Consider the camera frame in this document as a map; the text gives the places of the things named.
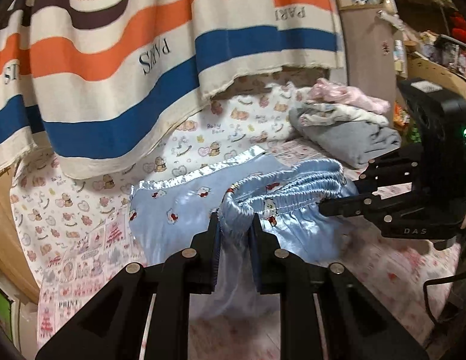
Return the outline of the light blue satin pants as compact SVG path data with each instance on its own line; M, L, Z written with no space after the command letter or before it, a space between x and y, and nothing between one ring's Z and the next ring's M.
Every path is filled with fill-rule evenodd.
M130 195L130 230L151 265L186 249L216 215L222 234L219 271L210 295L190 300L192 319L251 318L275 311L275 297L255 289L247 231L258 218L281 248L313 264L339 258L352 226L319 213L328 198L357 194L334 159L285 166L257 146L234 158L163 181L141 181Z

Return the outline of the grey folded blanket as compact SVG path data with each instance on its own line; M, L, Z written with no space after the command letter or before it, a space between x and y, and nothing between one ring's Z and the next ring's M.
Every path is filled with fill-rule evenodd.
M289 121L298 133L352 168L363 168L371 159L401 146L399 133L389 126L380 127L367 121L303 126L300 117L304 114L302 108L289 111Z

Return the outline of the pink patterned bed sheet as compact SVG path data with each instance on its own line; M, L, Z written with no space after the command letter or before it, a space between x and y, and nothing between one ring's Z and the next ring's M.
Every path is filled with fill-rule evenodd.
M124 265L144 252L126 222L128 202L105 222L77 238L43 272L38 301L37 342L45 345ZM424 281L455 273L460 247L435 250L428 241L384 239L371 226L345 237L343 263L416 340L432 330L431 316L452 298L449 284L428 291Z

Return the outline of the white printed folded garment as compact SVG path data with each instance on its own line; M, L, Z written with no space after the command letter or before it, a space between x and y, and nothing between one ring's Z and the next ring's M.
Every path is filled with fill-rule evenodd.
M380 127L388 127L389 121L383 115L365 111L356 106L337 103L311 103L299 111L302 126L331 126L339 123L365 122Z

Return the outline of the pink folded garment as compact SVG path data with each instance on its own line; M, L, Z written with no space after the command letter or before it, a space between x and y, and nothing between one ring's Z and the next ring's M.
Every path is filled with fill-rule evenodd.
M358 107L365 111L384 115L390 110L390 103L378 97L371 97L360 88L331 82L319 78L308 92L309 102L328 102Z

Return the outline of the brown wooden cabinet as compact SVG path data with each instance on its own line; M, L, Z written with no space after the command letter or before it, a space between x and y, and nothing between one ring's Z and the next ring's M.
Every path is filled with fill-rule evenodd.
M400 29L392 24L395 18L382 5L336 0L336 7L343 31L348 85L387 101L387 117L392 119L397 94L394 47L395 41L402 39Z

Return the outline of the white bear print quilt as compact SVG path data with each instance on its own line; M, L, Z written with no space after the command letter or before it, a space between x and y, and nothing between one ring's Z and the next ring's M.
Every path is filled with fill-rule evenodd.
M50 149L22 159L12 180L10 202L35 282L42 283L45 269L57 263L77 238L124 206L139 181L184 176L251 146L270 148L290 139L294 132L288 111L317 79L312 71L240 78L167 133L150 154L120 172L73 180Z

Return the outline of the green storage box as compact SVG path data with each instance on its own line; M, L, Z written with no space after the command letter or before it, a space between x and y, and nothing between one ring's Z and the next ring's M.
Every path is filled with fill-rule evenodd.
M12 340L11 304L12 300L0 289L0 326L10 340Z

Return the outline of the striped hanging blanket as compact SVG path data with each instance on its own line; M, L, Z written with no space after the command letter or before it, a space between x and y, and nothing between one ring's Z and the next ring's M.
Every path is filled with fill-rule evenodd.
M0 0L0 171L131 167L237 78L340 68L333 0Z

